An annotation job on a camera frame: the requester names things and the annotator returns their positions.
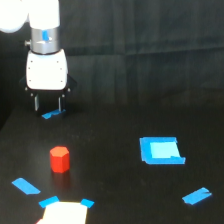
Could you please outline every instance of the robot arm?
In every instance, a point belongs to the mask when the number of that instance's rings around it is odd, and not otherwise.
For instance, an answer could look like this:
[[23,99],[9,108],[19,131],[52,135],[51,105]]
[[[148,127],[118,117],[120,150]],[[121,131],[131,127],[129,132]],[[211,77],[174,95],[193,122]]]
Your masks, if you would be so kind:
[[[64,50],[60,48],[59,26],[60,12],[58,0],[0,0],[0,31],[14,33],[25,22],[31,28],[31,40],[25,45],[30,47],[27,57],[25,90],[57,90],[70,92]],[[62,100],[59,98],[59,109]]]
[[28,8],[20,0],[0,0],[0,31],[14,33],[21,29],[28,17]]

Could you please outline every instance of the blue tape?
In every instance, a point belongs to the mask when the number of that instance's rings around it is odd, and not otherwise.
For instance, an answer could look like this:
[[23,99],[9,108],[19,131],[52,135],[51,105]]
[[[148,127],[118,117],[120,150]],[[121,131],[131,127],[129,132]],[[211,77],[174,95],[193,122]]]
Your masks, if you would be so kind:
[[44,200],[44,201],[39,202],[39,205],[40,205],[42,208],[46,208],[46,206],[48,206],[48,205],[50,205],[50,204],[53,204],[53,203],[55,203],[55,202],[58,202],[58,201],[59,201],[58,197],[57,197],[57,196],[54,196],[54,197],[52,197],[52,198],[48,198],[48,199],[46,199],[46,200]]
[[93,201],[90,201],[90,200],[87,200],[87,199],[82,199],[81,201],[81,205],[84,205],[88,208],[91,208],[93,206],[94,202]]
[[176,142],[177,139],[175,137],[143,137],[141,138],[144,142]]
[[25,194],[39,194],[40,191],[35,188],[32,184],[24,180],[23,178],[18,178],[17,180],[12,182],[17,188],[23,191]]
[[184,202],[186,204],[194,205],[194,204],[198,203],[199,201],[202,201],[205,198],[210,197],[211,195],[212,194],[209,192],[209,190],[203,187],[203,188],[183,197],[182,199],[184,200]]
[[58,115],[58,114],[61,114],[63,112],[65,112],[65,110],[63,110],[63,111],[54,110],[52,112],[49,112],[47,114],[42,115],[42,117],[45,118],[45,119],[49,119],[49,118],[51,118],[52,115]]
[[49,37],[48,37],[47,30],[43,30],[43,31],[42,31],[42,39],[43,39],[44,41],[49,41]]
[[179,156],[176,143],[177,140],[174,137],[140,138],[142,161],[152,165],[185,164],[186,158]]

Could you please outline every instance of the red cube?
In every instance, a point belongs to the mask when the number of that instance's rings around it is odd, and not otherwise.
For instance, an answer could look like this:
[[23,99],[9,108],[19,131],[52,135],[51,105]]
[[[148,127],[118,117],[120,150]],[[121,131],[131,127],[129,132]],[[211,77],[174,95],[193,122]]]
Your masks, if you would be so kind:
[[66,147],[57,146],[50,151],[51,169],[55,173],[64,173],[70,169],[69,151]]

